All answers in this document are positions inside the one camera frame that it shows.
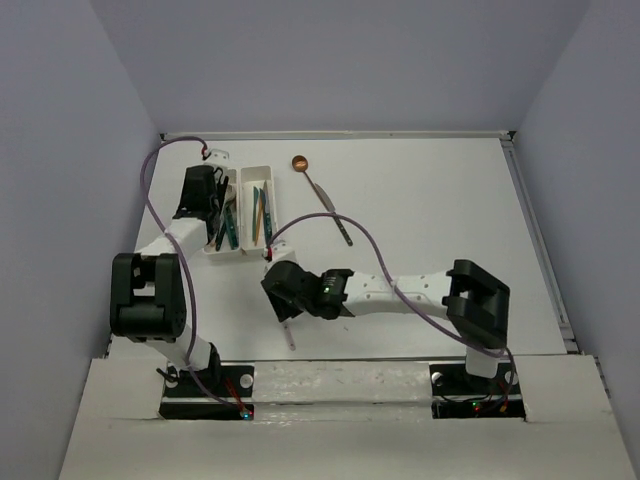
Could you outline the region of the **silver spoon green handle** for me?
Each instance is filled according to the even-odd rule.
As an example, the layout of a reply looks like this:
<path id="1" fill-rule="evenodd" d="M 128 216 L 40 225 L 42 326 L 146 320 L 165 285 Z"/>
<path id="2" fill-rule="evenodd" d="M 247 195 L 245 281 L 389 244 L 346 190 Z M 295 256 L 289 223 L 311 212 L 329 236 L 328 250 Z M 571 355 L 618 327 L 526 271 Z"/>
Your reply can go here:
<path id="1" fill-rule="evenodd" d="M 225 228 L 229 239 L 230 248 L 236 250 L 239 248 L 239 241 L 236 230 L 236 222 L 231 207 L 225 208 Z"/>

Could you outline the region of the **orange plastic knife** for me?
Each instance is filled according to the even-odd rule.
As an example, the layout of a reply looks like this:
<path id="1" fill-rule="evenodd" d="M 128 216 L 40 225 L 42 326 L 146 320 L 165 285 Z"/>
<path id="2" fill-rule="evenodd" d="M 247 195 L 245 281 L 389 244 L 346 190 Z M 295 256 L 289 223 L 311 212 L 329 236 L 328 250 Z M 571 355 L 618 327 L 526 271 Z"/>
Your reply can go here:
<path id="1" fill-rule="evenodd" d="M 256 246 L 257 246 L 257 243 L 258 243 L 258 240 L 259 240 L 259 237 L 260 237 L 261 228 L 262 228 L 262 225 L 263 225 L 265 191 L 264 191 L 264 188 L 261 188 L 261 189 L 263 190 L 261 211 L 260 211 L 258 226 L 255 228 L 255 233 L 254 233 L 254 245 L 256 245 Z"/>

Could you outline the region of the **steel knife pink handle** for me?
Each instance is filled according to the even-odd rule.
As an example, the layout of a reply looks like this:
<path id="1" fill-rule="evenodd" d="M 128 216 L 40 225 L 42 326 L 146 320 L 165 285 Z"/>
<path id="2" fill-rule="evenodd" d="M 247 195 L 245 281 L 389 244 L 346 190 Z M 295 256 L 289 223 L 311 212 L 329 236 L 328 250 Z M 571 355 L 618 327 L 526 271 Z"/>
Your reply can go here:
<path id="1" fill-rule="evenodd" d="M 287 322 L 283 322 L 282 323 L 282 328 L 283 328 L 283 332 L 285 335 L 285 339 L 288 345 L 288 348 L 290 351 L 295 351 L 296 350 L 296 345 L 295 345 L 295 341 L 291 332 L 291 329 L 288 325 Z"/>

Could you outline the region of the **steel knife green handle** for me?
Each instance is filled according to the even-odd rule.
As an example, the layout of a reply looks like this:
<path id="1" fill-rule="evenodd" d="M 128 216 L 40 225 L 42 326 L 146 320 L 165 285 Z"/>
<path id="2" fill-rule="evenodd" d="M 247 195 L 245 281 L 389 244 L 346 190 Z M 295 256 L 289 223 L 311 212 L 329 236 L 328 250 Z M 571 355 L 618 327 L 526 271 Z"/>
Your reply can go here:
<path id="1" fill-rule="evenodd" d="M 265 181 L 262 188 L 262 203 L 263 203 L 263 226 L 265 241 L 268 242 L 272 238 L 273 226 L 271 216 L 271 202 L 269 195 L 269 182 Z"/>

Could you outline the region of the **beige plastic spoon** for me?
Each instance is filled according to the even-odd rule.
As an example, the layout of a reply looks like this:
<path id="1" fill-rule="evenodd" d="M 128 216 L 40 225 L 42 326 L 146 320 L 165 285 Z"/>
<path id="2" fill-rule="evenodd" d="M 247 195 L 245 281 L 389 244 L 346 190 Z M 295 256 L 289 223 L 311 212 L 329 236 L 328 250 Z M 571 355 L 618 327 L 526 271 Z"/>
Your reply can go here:
<path id="1" fill-rule="evenodd" d="M 235 199 L 236 199 L 236 191 L 233 188 L 231 188 L 225 194 L 225 198 L 221 201 L 219 224 L 218 224 L 218 228 L 217 228 L 216 232 L 214 233 L 214 236 L 212 237 L 211 241 L 208 244 L 208 246 L 210 248 L 214 248 L 217 245 L 218 237 L 225 232 L 225 213 L 224 213 L 224 211 L 225 211 L 225 209 L 227 208 L 228 205 L 230 205 L 231 203 L 233 203 L 235 201 Z"/>

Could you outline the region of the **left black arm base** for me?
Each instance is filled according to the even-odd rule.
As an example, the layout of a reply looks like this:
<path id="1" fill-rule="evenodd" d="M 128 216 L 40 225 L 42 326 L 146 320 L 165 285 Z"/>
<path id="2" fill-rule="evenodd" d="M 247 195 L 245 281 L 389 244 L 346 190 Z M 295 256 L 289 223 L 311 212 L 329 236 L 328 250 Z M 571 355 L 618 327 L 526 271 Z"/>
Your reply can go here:
<path id="1" fill-rule="evenodd" d="M 163 379 L 158 414 L 165 420 L 252 421 L 255 367 L 223 364 L 219 381 L 206 372 L 198 380 L 173 365 L 157 368 Z"/>

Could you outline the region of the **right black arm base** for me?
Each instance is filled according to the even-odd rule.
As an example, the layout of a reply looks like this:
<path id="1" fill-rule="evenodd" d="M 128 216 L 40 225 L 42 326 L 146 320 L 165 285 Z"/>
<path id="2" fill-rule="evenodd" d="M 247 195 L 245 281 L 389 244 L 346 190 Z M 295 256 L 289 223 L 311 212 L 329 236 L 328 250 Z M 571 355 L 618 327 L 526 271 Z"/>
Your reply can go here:
<path id="1" fill-rule="evenodd" d="M 462 363 L 432 364 L 429 372 L 436 420 L 526 418 L 519 381 L 508 363 L 501 363 L 492 379 L 470 375 Z"/>

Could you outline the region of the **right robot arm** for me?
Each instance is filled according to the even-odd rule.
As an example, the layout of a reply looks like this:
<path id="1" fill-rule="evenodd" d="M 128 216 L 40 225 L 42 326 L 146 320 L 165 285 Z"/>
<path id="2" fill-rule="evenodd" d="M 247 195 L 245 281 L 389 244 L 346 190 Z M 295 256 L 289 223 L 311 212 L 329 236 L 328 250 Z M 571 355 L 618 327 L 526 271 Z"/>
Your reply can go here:
<path id="1" fill-rule="evenodd" d="M 386 277 L 350 269 L 315 275 L 292 260 L 270 264 L 261 282 L 278 320 L 307 313 L 324 320 L 373 314 L 416 314 L 466 348 L 462 384 L 482 392 L 497 378 L 507 349 L 510 289 L 470 260 L 430 275 Z"/>

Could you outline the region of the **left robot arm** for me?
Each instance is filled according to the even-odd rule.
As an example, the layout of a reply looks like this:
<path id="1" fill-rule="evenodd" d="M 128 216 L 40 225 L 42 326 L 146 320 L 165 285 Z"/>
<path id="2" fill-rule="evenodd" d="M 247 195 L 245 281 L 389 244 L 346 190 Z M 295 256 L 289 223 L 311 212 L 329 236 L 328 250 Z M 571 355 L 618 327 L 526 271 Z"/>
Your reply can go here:
<path id="1" fill-rule="evenodd" d="M 161 353 L 195 392 L 209 395 L 221 383 L 217 348 L 187 319 L 197 319 L 188 260 L 218 234 L 229 177 L 209 163 L 186 169 L 176 213 L 160 235 L 112 262 L 110 328 L 113 335 Z"/>

